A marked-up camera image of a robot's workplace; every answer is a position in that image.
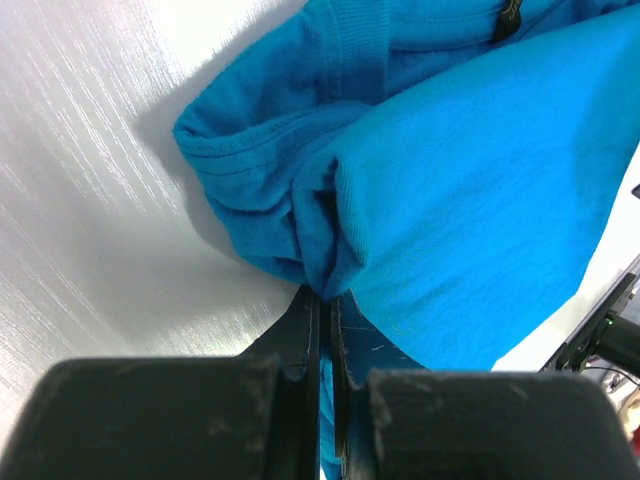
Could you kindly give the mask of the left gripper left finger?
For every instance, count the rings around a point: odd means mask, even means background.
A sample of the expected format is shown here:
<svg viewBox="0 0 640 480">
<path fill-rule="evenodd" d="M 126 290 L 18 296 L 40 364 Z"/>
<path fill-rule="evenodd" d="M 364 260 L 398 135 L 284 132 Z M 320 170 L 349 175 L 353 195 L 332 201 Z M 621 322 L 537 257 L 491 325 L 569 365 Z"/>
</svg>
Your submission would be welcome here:
<svg viewBox="0 0 640 480">
<path fill-rule="evenodd" d="M 307 288 L 233 357 L 53 366 L 1 459 L 5 479 L 315 479 L 320 303 Z"/>
</svg>

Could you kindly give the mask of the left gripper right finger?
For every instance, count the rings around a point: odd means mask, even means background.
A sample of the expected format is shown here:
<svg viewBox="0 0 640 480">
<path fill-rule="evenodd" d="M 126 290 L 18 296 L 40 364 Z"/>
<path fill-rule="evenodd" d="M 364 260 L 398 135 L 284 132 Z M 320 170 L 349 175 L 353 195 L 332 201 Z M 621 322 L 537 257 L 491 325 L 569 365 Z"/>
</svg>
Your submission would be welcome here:
<svg viewBox="0 0 640 480">
<path fill-rule="evenodd" d="M 330 306 L 334 455 L 345 479 L 634 479 L 602 391 L 567 372 L 435 372 L 343 296 Z"/>
</svg>

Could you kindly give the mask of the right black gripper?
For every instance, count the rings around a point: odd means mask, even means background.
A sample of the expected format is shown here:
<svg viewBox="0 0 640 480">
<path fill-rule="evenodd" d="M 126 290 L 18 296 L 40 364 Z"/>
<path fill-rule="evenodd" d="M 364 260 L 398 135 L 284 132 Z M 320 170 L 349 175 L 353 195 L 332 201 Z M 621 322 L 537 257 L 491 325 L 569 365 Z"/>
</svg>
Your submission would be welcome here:
<svg viewBox="0 0 640 480">
<path fill-rule="evenodd" d="M 626 373 L 639 372 L 639 323 L 624 313 L 639 298 L 639 256 L 623 271 L 542 371 L 581 372 L 599 357 Z"/>
</svg>

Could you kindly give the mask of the blue t shirt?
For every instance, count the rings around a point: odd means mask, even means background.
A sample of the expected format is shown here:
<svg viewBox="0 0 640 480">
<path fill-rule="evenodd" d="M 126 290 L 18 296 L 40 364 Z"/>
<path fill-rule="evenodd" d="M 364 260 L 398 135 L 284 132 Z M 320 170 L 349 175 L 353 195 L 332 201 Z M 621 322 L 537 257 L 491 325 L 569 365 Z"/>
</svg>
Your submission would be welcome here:
<svg viewBox="0 0 640 480">
<path fill-rule="evenodd" d="M 635 1 L 310 1 L 183 111 L 253 266 L 488 370 L 578 289 L 639 141 Z"/>
</svg>

